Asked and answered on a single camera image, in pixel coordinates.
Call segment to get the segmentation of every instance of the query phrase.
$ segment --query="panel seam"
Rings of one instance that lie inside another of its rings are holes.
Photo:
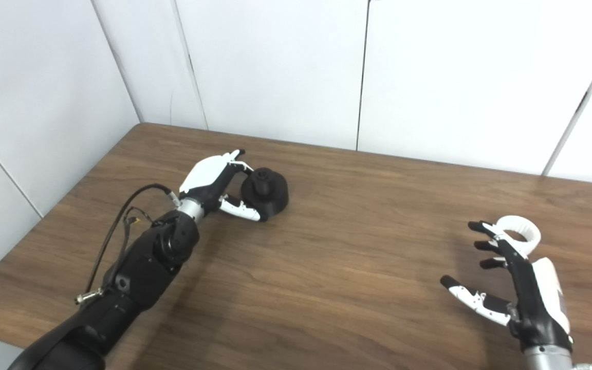
[[[38,215],[40,217],[40,219],[42,219],[43,218],[42,213],[40,213],[40,211],[38,210],[38,208],[36,208],[35,204],[33,204],[33,202],[31,201],[31,199],[26,195],[26,193],[24,193],[24,191],[22,190],[22,188],[20,187],[20,185],[15,181],[15,179],[12,178],[12,176],[9,173],[9,171],[7,171],[6,167],[4,167],[4,165],[2,164],[2,162],[0,162],[0,169],[2,169],[2,171],[6,174],[6,176],[9,178],[10,182],[12,182],[12,184],[15,185],[15,188],[17,189],[17,191],[20,192],[20,194],[22,195],[22,197],[24,197],[24,199],[26,200],[26,202],[29,203],[29,206],[31,206],[31,208],[36,213],[36,215]]]
[[[96,0],[90,0],[92,5],[92,10],[95,12],[95,16],[97,18],[97,22],[99,23],[100,28],[102,29],[102,33],[104,34],[104,38],[106,40],[106,44],[108,45],[108,49],[111,50],[111,54],[113,56],[113,61],[116,63],[116,67],[118,68],[118,73],[120,73],[120,78],[122,79],[122,84],[125,86],[125,91],[127,91],[127,96],[129,96],[129,101],[132,103],[132,107],[134,108],[134,112],[136,113],[136,117],[138,117],[139,122],[145,122],[143,118],[143,114],[136,103],[136,99],[132,95],[132,91],[130,89],[129,82],[127,81],[127,77],[125,77],[124,67],[122,66],[122,62],[120,61],[120,57],[118,53],[113,48],[113,44],[111,43],[111,39],[108,36],[108,32],[104,26],[104,22],[102,21],[102,17],[99,14],[99,10],[97,9]]]
[[[570,134],[574,130],[574,128],[577,124],[577,121],[582,116],[582,113],[584,112],[586,105],[588,105],[588,102],[590,101],[591,96],[592,96],[592,81],[590,82],[588,88],[586,89],[586,92],[584,93],[582,100],[580,101],[579,105],[577,106],[577,108],[575,110],[575,113],[572,115],[572,118],[570,119],[568,126],[566,126],[566,130],[561,135],[561,138],[559,139],[557,146],[554,148],[554,152],[552,152],[552,155],[550,155],[549,160],[547,161],[547,164],[545,164],[545,168],[543,169],[541,176],[549,176],[549,173],[550,173],[550,171],[552,171],[552,167],[554,166],[554,163],[557,161],[557,158],[561,154],[561,150],[563,150],[563,147],[566,145],[566,142],[568,141]]]
[[[362,74],[360,75],[360,101],[358,103],[358,128],[355,132],[355,151],[358,151],[360,143],[360,118],[362,117],[362,89],[364,88],[364,63],[367,58],[367,33],[369,31],[369,4],[371,0],[367,0],[367,12],[364,20],[364,45],[362,47]]]
[[[198,80],[195,78],[195,70],[193,69],[193,61],[191,60],[191,54],[189,52],[189,46],[186,43],[186,35],[184,33],[184,27],[181,23],[181,17],[179,16],[179,8],[177,0],[171,0],[173,14],[175,17],[175,24],[179,34],[179,42],[181,43],[181,49],[186,59],[187,73],[193,80],[193,88],[195,89],[195,96],[198,98],[200,104],[200,112],[202,113],[202,120],[205,122],[205,128],[209,131],[209,123],[207,122],[207,114],[205,113],[205,105],[202,103],[202,96],[200,96],[200,87],[198,86]]]

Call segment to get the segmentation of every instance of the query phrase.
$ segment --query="cable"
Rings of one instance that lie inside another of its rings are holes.
[[[130,221],[130,218],[125,216],[125,218],[122,220],[122,227],[124,227],[125,230],[124,238],[122,239],[122,246],[120,246],[118,258],[116,258],[116,262],[113,264],[113,270],[108,276],[108,283],[105,285],[113,284],[113,280],[116,278],[116,274],[118,274],[118,268],[120,268],[122,257],[125,255],[125,250],[127,250],[127,243],[130,241],[130,230],[132,228],[132,224],[138,222],[138,218],[133,217],[133,219],[133,221]]]
[[[129,213],[131,211],[133,211],[134,209],[136,209],[136,211],[139,211],[139,213],[141,213],[141,215],[143,215],[143,217],[145,217],[146,220],[150,221],[150,223],[155,222],[152,220],[152,217],[150,217],[150,215],[148,215],[145,211],[143,211],[143,209],[140,209],[140,208],[137,208],[134,206],[127,208],[127,212],[125,212],[125,216],[122,219],[125,220],[127,218],[127,216],[129,215]]]
[[[92,271],[91,271],[90,277],[88,278],[88,283],[86,284],[86,289],[85,289],[84,293],[89,293],[92,286],[93,286],[93,281],[94,281],[95,276],[97,274],[97,269],[99,268],[99,263],[102,262],[102,256],[104,255],[104,252],[106,251],[106,246],[108,246],[108,242],[111,240],[111,236],[113,235],[113,232],[115,231],[118,223],[120,222],[122,215],[124,215],[125,210],[130,206],[130,204],[132,203],[134,198],[136,198],[136,196],[138,196],[142,192],[145,192],[148,189],[153,189],[153,188],[163,190],[163,192],[165,192],[166,195],[170,195],[172,193],[172,190],[170,188],[166,187],[165,185],[161,185],[160,183],[151,183],[150,185],[145,185],[144,187],[141,187],[138,190],[136,190],[136,192],[134,192],[127,199],[127,201],[125,201],[125,203],[122,205],[122,208],[120,208],[120,211],[118,212],[118,215],[116,216],[116,219],[113,221],[113,224],[111,225],[110,229],[108,230],[108,233],[106,234],[106,237],[104,238],[104,241],[102,242],[102,246],[99,248],[99,253],[97,253],[97,258],[95,260],[94,265],[92,266]]]

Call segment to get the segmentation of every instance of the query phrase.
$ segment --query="robotic hand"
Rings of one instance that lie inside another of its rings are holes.
[[[552,261],[529,261],[528,255],[540,242],[538,227],[520,216],[503,216],[495,225],[479,221],[469,222],[468,226],[491,237],[491,241],[477,241],[474,246],[500,257],[483,260],[479,265],[483,269],[503,267],[510,272],[517,304],[463,286],[448,275],[440,283],[479,315],[507,326],[520,340],[531,370],[592,370],[592,363],[572,363],[570,325]],[[513,239],[506,230],[518,232],[526,241]]]
[[[125,217],[125,242],[120,257],[106,272],[100,288],[90,291],[96,262],[86,293],[75,302],[78,311],[27,347],[9,370],[103,370],[104,357],[115,346],[138,314],[150,309],[171,284],[199,240],[197,224],[212,211],[266,221],[289,202],[285,178],[270,169],[254,171],[238,161],[243,150],[215,155],[198,162],[179,187],[179,197],[163,185],[153,184],[135,192],[109,230],[98,260],[115,225],[140,192],[162,189],[175,209],[152,222],[125,250],[129,224]],[[242,198],[224,194],[235,173],[248,177]]]

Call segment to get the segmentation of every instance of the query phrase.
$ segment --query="black cylindrical object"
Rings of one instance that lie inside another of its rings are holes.
[[[242,197],[245,203],[258,211],[260,221],[266,221],[287,207],[287,180],[268,168],[256,169],[242,183]]]

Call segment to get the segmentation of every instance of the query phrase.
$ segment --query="wood grain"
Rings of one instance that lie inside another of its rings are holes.
[[[154,124],[136,126],[0,262],[0,340],[27,346],[75,311],[131,192],[177,188],[195,162],[237,147],[286,176],[288,208],[267,223],[205,218],[188,265],[108,368],[524,368],[507,330],[438,283],[448,273],[512,299],[505,271],[480,270],[488,255],[466,226],[507,214],[543,232],[534,256],[556,264],[574,360],[592,362],[592,183]],[[171,206],[160,193],[136,205],[155,216]]]

